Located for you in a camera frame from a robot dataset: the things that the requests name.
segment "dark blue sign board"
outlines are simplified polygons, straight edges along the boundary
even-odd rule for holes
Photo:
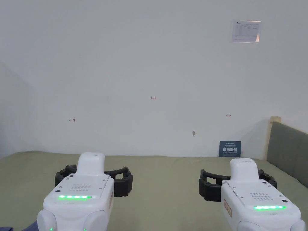
[[[241,142],[220,141],[219,157],[241,157]]]

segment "bed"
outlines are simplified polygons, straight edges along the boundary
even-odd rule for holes
[[[277,154],[274,149],[279,141],[275,123],[280,124],[274,120],[269,124],[266,152],[269,161],[255,159],[255,162],[258,168],[275,177],[278,189],[300,208],[302,219],[308,223],[308,188],[302,176],[300,181],[295,177],[299,174],[294,171],[298,160],[292,168],[284,161],[276,160],[281,158],[277,157],[281,153]],[[54,188],[55,173],[66,165],[77,164],[78,158],[79,155],[31,151],[1,159],[0,227],[11,226],[20,231],[32,224],[43,208],[45,196]],[[230,175],[231,159],[107,156],[106,171],[128,166],[134,176],[129,196],[114,200],[108,231],[229,230],[222,222],[219,202],[207,202],[199,195],[198,179],[200,169]]]

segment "paper notice on wall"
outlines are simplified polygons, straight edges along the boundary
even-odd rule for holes
[[[232,42],[258,43],[260,40],[261,21],[234,20]]]

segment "white wall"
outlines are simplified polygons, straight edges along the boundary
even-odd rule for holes
[[[0,60],[35,106],[24,141],[3,152],[216,156],[220,140],[241,140],[244,157],[261,159],[270,116],[308,131],[307,10],[305,0],[1,1]],[[260,43],[230,43],[232,19],[261,20]]]
[[[31,87],[0,62],[0,158],[37,146],[32,102]]]

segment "green led light strip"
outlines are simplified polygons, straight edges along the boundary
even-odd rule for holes
[[[92,198],[90,196],[71,196],[71,195],[60,195],[58,197],[59,198],[83,198],[83,199]]]
[[[286,209],[286,206],[255,206],[254,209],[265,210],[265,209]]]

